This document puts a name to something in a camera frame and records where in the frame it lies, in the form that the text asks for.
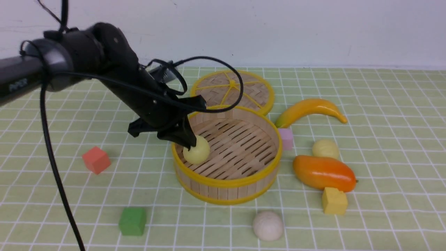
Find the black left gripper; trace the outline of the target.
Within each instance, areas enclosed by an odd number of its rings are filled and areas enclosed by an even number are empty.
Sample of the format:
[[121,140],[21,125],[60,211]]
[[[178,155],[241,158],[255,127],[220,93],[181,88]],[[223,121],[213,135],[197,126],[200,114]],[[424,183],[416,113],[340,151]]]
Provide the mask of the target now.
[[140,66],[117,66],[105,72],[105,86],[121,99],[140,119],[128,126],[128,133],[137,138],[141,133],[156,132],[161,140],[186,149],[197,144],[188,114],[206,109],[201,96],[178,98],[177,91],[157,82]]

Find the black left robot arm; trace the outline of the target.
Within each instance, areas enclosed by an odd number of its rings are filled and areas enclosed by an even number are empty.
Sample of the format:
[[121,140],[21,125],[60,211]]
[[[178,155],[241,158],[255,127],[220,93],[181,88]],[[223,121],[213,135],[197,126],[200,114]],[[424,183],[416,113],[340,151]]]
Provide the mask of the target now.
[[145,70],[121,30],[109,23],[64,34],[46,31],[18,56],[1,59],[1,105],[43,83],[50,92],[59,92],[88,78],[98,79],[139,116],[128,127],[133,137],[156,132],[161,140],[196,146],[188,115],[206,108],[205,100],[178,98],[180,92],[167,87],[180,79],[174,63],[162,61]]

